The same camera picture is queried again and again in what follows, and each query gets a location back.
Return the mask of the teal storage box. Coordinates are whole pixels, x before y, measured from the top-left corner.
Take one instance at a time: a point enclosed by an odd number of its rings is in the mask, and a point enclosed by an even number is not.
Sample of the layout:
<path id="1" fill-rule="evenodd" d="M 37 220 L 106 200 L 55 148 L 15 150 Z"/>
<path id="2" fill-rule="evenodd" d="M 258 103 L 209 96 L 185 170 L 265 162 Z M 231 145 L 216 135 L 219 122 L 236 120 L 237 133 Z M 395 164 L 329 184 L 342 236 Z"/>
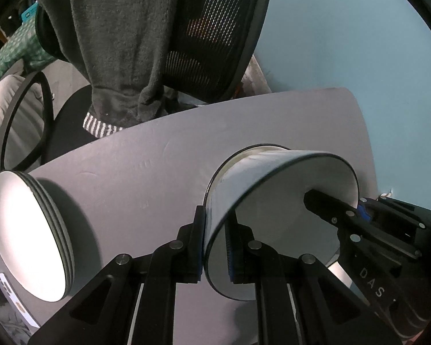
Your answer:
<path id="1" fill-rule="evenodd" d="M 34 2 L 30 7 L 25 10 L 22 15 L 22 22 L 25 23 L 26 21 L 30 20 L 34 15 L 36 15 L 36 10 L 38 8 L 38 2 Z"/>

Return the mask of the dark grey fleece blanket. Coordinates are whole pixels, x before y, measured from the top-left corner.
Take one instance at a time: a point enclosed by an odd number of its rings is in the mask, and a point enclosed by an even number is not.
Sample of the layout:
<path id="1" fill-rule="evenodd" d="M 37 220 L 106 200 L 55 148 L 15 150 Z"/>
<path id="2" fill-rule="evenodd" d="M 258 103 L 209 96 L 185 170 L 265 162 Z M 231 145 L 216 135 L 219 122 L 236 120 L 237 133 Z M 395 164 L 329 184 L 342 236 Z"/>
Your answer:
<path id="1" fill-rule="evenodd" d="M 64 57 L 92 87 L 82 127 L 96 138 L 166 116 L 162 81 L 178 0 L 38 0 Z"/>

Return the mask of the light blue smartphone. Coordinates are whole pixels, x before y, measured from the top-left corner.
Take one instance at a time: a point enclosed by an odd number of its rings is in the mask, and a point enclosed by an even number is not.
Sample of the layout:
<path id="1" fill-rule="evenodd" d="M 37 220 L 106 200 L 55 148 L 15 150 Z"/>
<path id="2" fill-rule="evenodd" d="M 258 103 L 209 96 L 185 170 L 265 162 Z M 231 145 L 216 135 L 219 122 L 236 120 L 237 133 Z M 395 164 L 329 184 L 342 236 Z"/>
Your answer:
<path id="1" fill-rule="evenodd" d="M 18 311 L 18 313 L 22 316 L 25 322 L 35 329 L 39 329 L 40 325 L 36 320 L 33 319 L 31 314 L 25 308 L 25 306 L 20 301 L 19 297 L 14 292 L 11 284 L 8 282 L 7 277 L 4 273 L 0 273 L 0 285 L 3 288 L 5 295 L 7 296 L 8 301 L 12 303 L 14 308 Z"/>

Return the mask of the white plate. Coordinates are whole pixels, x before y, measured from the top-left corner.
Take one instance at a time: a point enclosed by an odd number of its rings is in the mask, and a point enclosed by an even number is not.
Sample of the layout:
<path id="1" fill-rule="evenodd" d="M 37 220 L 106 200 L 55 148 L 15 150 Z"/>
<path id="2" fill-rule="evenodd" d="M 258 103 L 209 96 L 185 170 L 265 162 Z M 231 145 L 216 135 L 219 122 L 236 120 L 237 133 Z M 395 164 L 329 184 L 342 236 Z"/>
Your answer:
<path id="1" fill-rule="evenodd" d="M 297 258 L 312 254 L 329 265 L 338 252 L 337 231 L 308 211 L 303 197 L 315 189 L 356 207 L 355 170 L 336 154 L 275 145 L 249 146 L 216 170 L 205 194 L 205 275 L 223 297 L 252 301 L 251 284 L 229 278 L 225 222 L 230 212 L 252 229 L 255 239 Z"/>
<path id="2" fill-rule="evenodd" d="M 34 297 L 57 302 L 74 282 L 68 230 L 49 192 L 25 172 L 0 173 L 0 255 Z"/>

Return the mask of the green checkered tablecloth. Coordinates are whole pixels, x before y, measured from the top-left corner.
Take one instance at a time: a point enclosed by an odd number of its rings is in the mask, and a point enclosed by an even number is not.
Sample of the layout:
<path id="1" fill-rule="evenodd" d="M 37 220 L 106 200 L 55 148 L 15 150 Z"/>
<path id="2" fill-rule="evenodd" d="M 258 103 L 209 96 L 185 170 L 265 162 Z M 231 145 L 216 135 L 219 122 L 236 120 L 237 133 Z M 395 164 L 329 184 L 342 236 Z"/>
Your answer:
<path id="1" fill-rule="evenodd" d="M 39 71 L 57 59 L 47 53 L 36 34 L 36 16 L 33 16 L 14 32 L 0 50 L 0 80 L 11 66 L 23 60 L 26 72 Z"/>

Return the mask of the black mesh office chair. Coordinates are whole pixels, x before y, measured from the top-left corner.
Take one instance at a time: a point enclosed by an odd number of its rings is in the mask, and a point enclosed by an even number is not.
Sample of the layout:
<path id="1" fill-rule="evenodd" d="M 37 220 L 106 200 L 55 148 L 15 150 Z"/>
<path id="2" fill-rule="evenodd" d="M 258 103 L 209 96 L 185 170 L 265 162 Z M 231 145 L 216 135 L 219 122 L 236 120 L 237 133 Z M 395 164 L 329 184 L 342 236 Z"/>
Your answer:
<path id="1" fill-rule="evenodd" d="M 39 0 L 37 41 L 88 85 L 55 112 L 29 74 L 0 127 L 0 170 L 27 170 L 96 139 L 179 111 L 178 93 L 230 99 L 269 0 Z"/>

